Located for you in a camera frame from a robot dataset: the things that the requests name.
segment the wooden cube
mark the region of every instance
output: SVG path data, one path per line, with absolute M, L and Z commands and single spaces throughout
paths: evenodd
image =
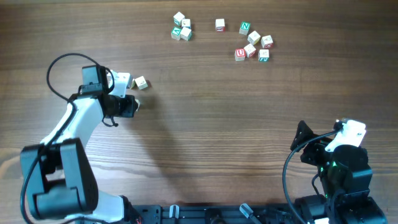
M 224 19 L 216 19 L 216 31 L 218 31 L 218 32 L 225 31 L 225 20 Z
M 249 33 L 250 23 L 242 22 L 241 28 L 239 29 L 239 33 L 243 35 L 247 35 Z
M 181 27 L 186 27 L 191 29 L 191 20 L 190 19 L 183 19 L 181 22 Z
M 145 81 L 144 77 L 138 77 L 136 78 L 136 84 L 138 86 L 138 89 L 142 90 L 148 87 L 148 83 Z
M 260 49 L 259 50 L 259 62 L 266 62 L 269 59 L 269 50 Z
M 177 26 L 181 25 L 181 22 L 183 19 L 185 19 L 185 16 L 181 12 L 178 12 L 178 13 L 176 13 L 176 15 L 174 15 L 174 23 Z
M 256 31 L 253 31 L 251 34 L 249 34 L 248 41 L 250 42 L 250 44 L 255 45 L 259 42 L 260 38 L 260 34 Z
M 256 53 L 256 48 L 252 44 L 248 44 L 243 49 L 244 49 L 244 51 L 246 53 L 246 56 L 248 58 L 252 57 Z
M 189 40 L 191 39 L 192 36 L 192 30 L 186 27 L 183 27 L 180 33 L 180 36 L 184 40 Z
M 263 49 L 268 49 L 274 46 L 274 41 L 272 40 L 271 35 L 264 36 L 261 38 L 261 46 Z
M 235 50 L 235 61 L 243 61 L 246 58 L 246 53 L 244 49 L 236 49 Z
M 181 39 L 181 28 L 179 27 L 174 27 L 172 30 L 172 38 L 176 39 L 176 40 L 180 40 Z

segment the toy block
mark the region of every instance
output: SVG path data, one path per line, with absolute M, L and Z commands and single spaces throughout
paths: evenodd
M 172 38 L 176 40 L 180 40 L 181 38 L 181 28 L 179 27 L 174 27 L 172 30 Z
M 191 20 L 190 19 L 183 19 L 181 22 L 181 27 L 186 27 L 191 29 Z
M 263 49 L 268 49 L 274 46 L 274 41 L 272 40 L 271 35 L 261 38 L 261 46 Z
M 242 22 L 241 28 L 239 29 L 239 33 L 243 35 L 247 35 L 249 33 L 250 23 Z
M 260 34 L 256 31 L 253 31 L 251 34 L 249 34 L 248 41 L 250 42 L 250 44 L 255 45 L 259 42 L 260 38 Z
M 259 50 L 259 62 L 266 62 L 269 59 L 269 50 L 260 49 Z
M 216 19 L 216 31 L 218 31 L 218 32 L 225 31 L 225 20 L 224 19 Z
M 192 30 L 186 27 L 183 27 L 180 33 L 180 36 L 184 40 L 190 40 L 192 36 Z
M 185 19 L 185 16 L 181 12 L 178 12 L 178 13 L 176 13 L 176 15 L 174 15 L 174 23 L 177 26 L 181 25 L 181 22 L 183 19 Z
M 248 44 L 243 49 L 247 58 L 252 57 L 256 53 L 256 48 L 252 44 Z
M 144 77 L 138 77 L 136 78 L 136 84 L 138 86 L 138 89 L 142 90 L 148 87 L 148 83 L 145 81 Z
M 244 49 L 236 49 L 235 50 L 235 61 L 243 61 L 246 58 L 246 53 Z

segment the wooden table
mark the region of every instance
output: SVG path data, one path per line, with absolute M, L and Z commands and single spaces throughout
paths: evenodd
M 150 81 L 128 90 L 142 101 L 134 119 L 91 136 L 101 190 L 133 204 L 285 202 L 282 166 L 298 122 L 320 134 L 349 117 L 367 124 L 371 196 L 398 222 L 397 1 L 24 2 L 0 6 L 0 223 L 22 221 L 19 153 L 65 112 L 45 73 L 68 52 Z M 189 42 L 170 36 L 178 11 L 192 20 Z M 215 32 L 217 18 L 226 32 Z M 272 35 L 269 62 L 234 61 L 248 44 L 242 21 Z M 63 59 L 51 82 L 69 96 L 87 65 Z M 314 194 L 315 168 L 299 156 L 289 167 L 291 197 Z

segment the wooden surface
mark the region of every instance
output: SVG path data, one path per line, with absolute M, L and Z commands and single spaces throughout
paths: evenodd
M 346 116 L 368 126 L 371 196 L 398 223 L 396 1 L 78 2 L 0 6 L 0 223 L 21 222 L 21 149 L 65 112 L 45 72 L 68 52 L 151 85 L 128 91 L 142 101 L 134 119 L 98 125 L 87 145 L 101 190 L 133 204 L 285 202 L 282 166 L 298 122 L 325 133 Z M 170 36 L 178 11 L 192 20 L 189 42 Z M 241 21 L 272 35 L 269 62 L 234 61 L 248 44 Z M 86 65 L 66 58 L 51 82 L 69 96 Z M 291 196 L 314 194 L 315 168 L 299 156 L 289 167 Z

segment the wood grain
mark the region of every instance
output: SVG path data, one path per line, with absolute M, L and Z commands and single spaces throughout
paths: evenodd
M 134 204 L 285 202 L 280 177 L 297 123 L 324 133 L 350 117 L 368 126 L 371 195 L 397 223 L 397 10 L 396 1 L 340 0 L 1 5 L 0 223 L 22 221 L 21 149 L 65 112 L 45 72 L 67 52 L 151 84 L 129 90 L 142 101 L 134 119 L 98 125 L 87 145 L 101 190 Z M 189 42 L 171 39 L 177 11 L 192 20 Z M 226 32 L 215 32 L 217 18 Z M 269 62 L 234 61 L 234 50 L 248 44 L 241 21 L 272 35 Z M 51 82 L 70 95 L 89 64 L 66 58 Z M 296 156 L 291 196 L 313 194 L 314 174 Z

